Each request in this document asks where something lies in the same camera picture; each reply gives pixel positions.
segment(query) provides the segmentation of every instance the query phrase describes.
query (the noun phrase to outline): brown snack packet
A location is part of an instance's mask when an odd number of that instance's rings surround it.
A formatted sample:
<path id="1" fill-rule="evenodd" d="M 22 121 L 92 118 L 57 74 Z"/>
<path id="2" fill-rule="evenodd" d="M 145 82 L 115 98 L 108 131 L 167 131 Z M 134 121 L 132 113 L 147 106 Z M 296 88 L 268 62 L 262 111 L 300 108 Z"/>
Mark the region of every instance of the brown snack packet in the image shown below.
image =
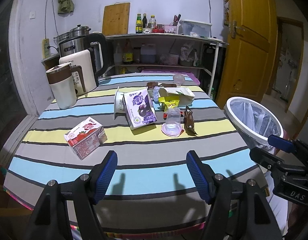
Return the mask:
<path id="1" fill-rule="evenodd" d="M 186 106 L 184 111 L 184 128 L 197 135 L 197 133 L 194 131 L 193 112 L 188 106 Z"/>
<path id="2" fill-rule="evenodd" d="M 153 89 L 154 87 L 176 88 L 176 84 L 165 84 L 157 82 L 147 82 L 147 89 Z"/>

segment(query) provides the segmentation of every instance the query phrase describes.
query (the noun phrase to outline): wooden cutting board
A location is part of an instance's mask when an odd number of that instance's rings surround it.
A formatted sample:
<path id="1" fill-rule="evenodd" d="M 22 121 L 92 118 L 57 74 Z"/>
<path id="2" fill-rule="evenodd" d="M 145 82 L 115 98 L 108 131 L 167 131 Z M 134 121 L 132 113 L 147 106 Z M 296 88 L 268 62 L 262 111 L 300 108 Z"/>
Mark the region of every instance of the wooden cutting board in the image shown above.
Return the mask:
<path id="1" fill-rule="evenodd" d="M 105 6 L 102 33 L 105 36 L 127 34 L 131 3 Z"/>

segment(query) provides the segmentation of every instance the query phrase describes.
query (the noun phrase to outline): trash can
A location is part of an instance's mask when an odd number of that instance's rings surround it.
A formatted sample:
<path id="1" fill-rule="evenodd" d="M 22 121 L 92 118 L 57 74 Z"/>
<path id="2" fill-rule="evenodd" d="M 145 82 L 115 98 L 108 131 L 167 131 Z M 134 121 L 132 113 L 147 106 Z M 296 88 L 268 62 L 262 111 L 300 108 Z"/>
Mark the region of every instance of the trash can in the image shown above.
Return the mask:
<path id="1" fill-rule="evenodd" d="M 283 128 L 278 119 L 270 110 L 251 99 L 228 99 L 224 113 L 250 149 L 256 146 L 273 154 L 275 148 L 267 143 L 267 138 L 271 134 L 283 138 Z"/>

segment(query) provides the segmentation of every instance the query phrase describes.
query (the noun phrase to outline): light switch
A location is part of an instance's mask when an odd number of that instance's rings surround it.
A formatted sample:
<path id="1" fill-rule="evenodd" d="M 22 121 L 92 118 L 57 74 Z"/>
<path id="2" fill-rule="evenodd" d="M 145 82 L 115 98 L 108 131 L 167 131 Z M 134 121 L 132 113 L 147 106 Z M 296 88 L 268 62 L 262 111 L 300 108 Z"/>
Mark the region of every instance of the light switch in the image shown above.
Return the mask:
<path id="1" fill-rule="evenodd" d="M 35 19 L 36 11 L 30 11 L 30 19 Z"/>

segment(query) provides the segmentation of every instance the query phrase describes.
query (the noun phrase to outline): electrical outlet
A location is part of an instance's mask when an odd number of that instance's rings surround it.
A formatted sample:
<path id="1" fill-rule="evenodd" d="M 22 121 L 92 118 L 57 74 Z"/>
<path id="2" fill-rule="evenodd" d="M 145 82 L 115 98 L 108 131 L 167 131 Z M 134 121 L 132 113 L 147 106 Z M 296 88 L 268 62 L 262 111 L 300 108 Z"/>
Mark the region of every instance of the electrical outlet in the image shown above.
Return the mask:
<path id="1" fill-rule="evenodd" d="M 43 39 L 42 40 L 43 58 L 47 58 L 51 55 L 50 49 L 47 48 L 48 46 L 50 46 L 50 39 Z"/>
<path id="2" fill-rule="evenodd" d="M 36 18 L 36 11 L 30 11 L 30 19 Z"/>

